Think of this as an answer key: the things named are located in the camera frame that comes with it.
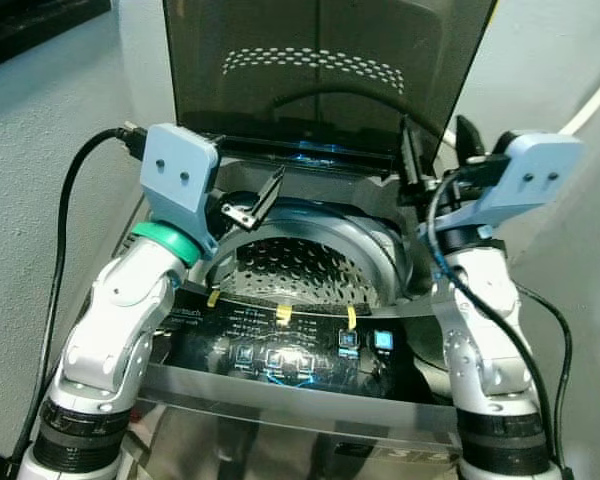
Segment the black glossy washer control panel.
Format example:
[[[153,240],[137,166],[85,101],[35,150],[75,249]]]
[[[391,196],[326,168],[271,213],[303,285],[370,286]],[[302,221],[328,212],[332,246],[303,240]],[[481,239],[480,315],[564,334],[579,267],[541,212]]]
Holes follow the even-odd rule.
[[[358,310],[346,329],[346,306],[290,305],[290,324],[274,323],[272,303],[221,292],[177,289],[155,332],[158,364],[209,374],[384,401],[438,404],[418,365],[405,317]]]

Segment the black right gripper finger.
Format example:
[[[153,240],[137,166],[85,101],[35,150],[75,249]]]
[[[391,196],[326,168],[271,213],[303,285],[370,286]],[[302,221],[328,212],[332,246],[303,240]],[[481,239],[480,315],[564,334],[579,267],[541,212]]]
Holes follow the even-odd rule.
[[[456,156],[457,159],[486,156],[477,124],[464,115],[456,115]]]
[[[418,195],[422,187],[422,174],[419,172],[418,157],[416,157],[416,142],[414,140],[413,120],[409,115],[399,119],[399,196]]]

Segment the dark tinted washer lid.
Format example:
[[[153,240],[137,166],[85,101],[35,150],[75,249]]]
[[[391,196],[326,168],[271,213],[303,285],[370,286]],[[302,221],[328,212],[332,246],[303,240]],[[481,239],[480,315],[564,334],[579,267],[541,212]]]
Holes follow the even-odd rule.
[[[164,0],[176,122],[228,145],[432,159],[498,0]]]

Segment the dark window frame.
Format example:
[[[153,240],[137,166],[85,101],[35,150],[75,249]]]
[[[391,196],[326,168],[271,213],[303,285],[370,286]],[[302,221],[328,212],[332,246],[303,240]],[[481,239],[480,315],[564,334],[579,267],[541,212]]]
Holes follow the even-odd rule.
[[[112,9],[111,0],[0,0],[0,64]]]

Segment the perforated steel washer drum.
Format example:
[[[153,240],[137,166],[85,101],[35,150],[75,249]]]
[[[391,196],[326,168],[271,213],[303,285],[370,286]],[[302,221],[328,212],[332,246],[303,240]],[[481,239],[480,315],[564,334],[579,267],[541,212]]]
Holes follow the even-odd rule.
[[[399,292],[369,268],[310,239],[265,238],[242,244],[218,262],[210,283],[221,291],[274,305],[381,308]]]

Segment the steel top-load washing machine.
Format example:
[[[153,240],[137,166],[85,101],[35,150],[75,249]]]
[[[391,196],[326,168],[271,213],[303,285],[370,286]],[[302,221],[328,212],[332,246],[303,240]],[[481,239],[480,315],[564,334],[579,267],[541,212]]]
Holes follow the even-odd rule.
[[[241,157],[242,191],[236,193],[231,204],[254,205],[260,188],[274,170],[283,168],[280,193],[271,211],[254,229],[237,228],[222,212],[213,212],[214,201],[210,197],[208,220],[210,229],[219,234],[218,260],[214,264],[200,262],[178,289],[219,289],[210,283],[210,273],[237,247],[251,241],[282,237],[328,244],[369,268],[379,283],[391,284],[399,292],[399,298],[391,306],[372,310],[379,315],[405,317],[408,321],[410,344],[418,353],[416,365],[427,376],[440,403],[274,387],[260,381],[164,366],[152,357],[157,328],[135,404],[140,398],[155,399],[157,384],[146,378],[149,369],[157,369],[160,380],[194,380],[194,387],[182,393],[180,404],[204,410],[210,410],[214,403],[223,404],[224,416],[233,420],[233,429],[218,435],[216,449],[224,465],[237,472],[244,470],[253,425],[277,413],[297,417],[301,428],[315,431],[332,445],[358,438],[404,442],[410,430],[433,428],[457,443],[459,470],[463,457],[457,424],[459,410],[448,371],[448,333],[437,319],[440,307],[434,303],[438,282],[434,278],[431,252],[420,234],[425,212],[425,206],[420,206],[420,191],[415,196],[399,196],[400,165],[372,169],[346,163],[323,150],[288,156],[281,148],[227,145]]]

